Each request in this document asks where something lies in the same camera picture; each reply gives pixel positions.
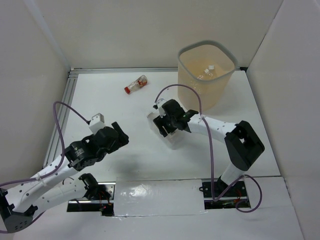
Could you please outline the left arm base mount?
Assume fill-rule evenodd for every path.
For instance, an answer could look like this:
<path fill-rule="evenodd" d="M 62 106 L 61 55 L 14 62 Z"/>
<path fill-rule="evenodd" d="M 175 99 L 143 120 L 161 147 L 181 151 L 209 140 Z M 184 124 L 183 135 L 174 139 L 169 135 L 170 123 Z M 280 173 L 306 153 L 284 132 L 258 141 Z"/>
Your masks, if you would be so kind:
<path fill-rule="evenodd" d="M 68 213 L 99 212 L 104 217 L 114 217 L 115 182 L 98 182 L 91 173 L 82 174 L 85 194 L 68 202 Z"/>

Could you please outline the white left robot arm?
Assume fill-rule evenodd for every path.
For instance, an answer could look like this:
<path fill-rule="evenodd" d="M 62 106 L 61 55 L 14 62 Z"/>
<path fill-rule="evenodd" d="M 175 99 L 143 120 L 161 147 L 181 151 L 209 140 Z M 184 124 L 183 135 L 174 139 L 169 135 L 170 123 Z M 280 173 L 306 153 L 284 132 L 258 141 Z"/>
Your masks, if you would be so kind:
<path fill-rule="evenodd" d="M 92 200 L 106 190 L 90 173 L 75 177 L 70 183 L 60 184 L 103 160 L 107 154 L 129 143 L 117 122 L 96 133 L 72 142 L 64 158 L 56 158 L 36 175 L 36 181 L 21 183 L 0 190 L 0 215 L 8 233 L 19 232 L 30 226 L 46 210 L 74 199 Z"/>

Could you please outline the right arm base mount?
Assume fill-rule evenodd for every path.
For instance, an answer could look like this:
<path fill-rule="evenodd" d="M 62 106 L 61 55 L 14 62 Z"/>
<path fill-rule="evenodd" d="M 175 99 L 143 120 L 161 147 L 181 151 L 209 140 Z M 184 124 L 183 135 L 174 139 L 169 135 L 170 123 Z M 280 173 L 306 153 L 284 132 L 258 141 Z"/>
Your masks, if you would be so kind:
<path fill-rule="evenodd" d="M 249 209 L 251 207 L 243 180 L 238 181 L 218 201 L 213 201 L 210 179 L 204 179 L 198 190 L 203 193 L 205 210 L 234 209 L 238 202 L 240 202 L 239 208 Z"/>

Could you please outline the white label clear bottle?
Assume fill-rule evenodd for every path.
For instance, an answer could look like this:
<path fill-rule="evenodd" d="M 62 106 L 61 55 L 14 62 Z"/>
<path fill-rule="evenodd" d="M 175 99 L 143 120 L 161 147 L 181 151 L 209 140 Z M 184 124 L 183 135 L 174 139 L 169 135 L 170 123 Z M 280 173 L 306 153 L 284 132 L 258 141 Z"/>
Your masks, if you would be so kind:
<path fill-rule="evenodd" d="M 147 120 L 148 120 L 148 124 L 149 127 L 151 129 L 151 131 L 157 136 L 158 139 L 160 139 L 168 148 L 172 149 L 172 150 L 176 150 L 178 149 L 181 144 L 182 141 L 184 139 L 184 136 L 182 133 L 180 132 L 173 132 L 173 133 L 169 133 L 166 137 L 163 137 L 160 134 L 160 130 L 157 128 L 157 126 L 155 125 L 155 123 L 153 122 L 153 120 L 158 117 L 159 115 L 156 114 L 155 112 L 150 112 L 147 115 Z"/>

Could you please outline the clear crushed plastic bottle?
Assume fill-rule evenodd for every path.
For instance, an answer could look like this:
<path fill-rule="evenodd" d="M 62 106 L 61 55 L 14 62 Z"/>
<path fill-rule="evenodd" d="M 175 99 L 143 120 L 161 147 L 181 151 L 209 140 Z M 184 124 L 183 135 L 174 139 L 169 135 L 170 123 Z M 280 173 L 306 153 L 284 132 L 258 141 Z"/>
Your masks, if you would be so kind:
<path fill-rule="evenodd" d="M 207 68 L 207 70 L 208 70 L 207 74 L 208 74 L 209 76 L 214 76 L 214 75 L 217 74 L 214 65 L 209 65 L 208 68 Z"/>

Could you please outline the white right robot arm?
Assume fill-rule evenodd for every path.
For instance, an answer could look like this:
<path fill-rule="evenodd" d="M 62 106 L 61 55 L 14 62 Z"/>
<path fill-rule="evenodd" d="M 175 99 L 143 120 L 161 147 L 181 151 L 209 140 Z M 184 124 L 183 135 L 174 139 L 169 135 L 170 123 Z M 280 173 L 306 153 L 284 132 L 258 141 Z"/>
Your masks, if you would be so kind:
<path fill-rule="evenodd" d="M 203 115 L 202 110 L 185 111 L 174 99 L 157 100 L 150 119 L 152 129 L 169 146 L 175 146 L 181 132 L 207 136 L 209 141 L 224 143 L 230 163 L 217 179 L 217 188 L 223 196 L 230 196 L 235 183 L 247 172 L 265 151 L 265 146 L 249 122 L 239 123 L 217 120 Z"/>

